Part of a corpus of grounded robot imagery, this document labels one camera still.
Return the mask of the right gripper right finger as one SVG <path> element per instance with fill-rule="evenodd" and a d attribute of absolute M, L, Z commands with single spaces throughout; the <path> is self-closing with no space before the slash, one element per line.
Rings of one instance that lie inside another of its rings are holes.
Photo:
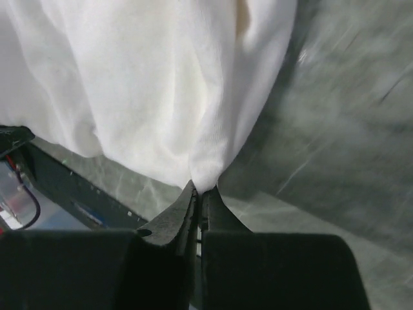
<path fill-rule="evenodd" d="M 369 309 L 350 247 L 339 236 L 252 232 L 204 193 L 203 309 Z"/>

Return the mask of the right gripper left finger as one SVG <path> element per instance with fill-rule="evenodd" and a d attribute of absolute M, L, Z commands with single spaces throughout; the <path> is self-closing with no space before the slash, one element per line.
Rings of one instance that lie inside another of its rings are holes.
<path fill-rule="evenodd" d="M 188 309 L 197 191 L 138 229 L 1 234 L 2 309 Z"/>

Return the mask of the white t-shirt red print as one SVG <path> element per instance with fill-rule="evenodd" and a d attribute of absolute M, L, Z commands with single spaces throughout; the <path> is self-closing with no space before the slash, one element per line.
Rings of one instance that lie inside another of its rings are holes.
<path fill-rule="evenodd" d="M 211 189 L 282 66 L 296 1 L 2 1 L 1 124 Z"/>

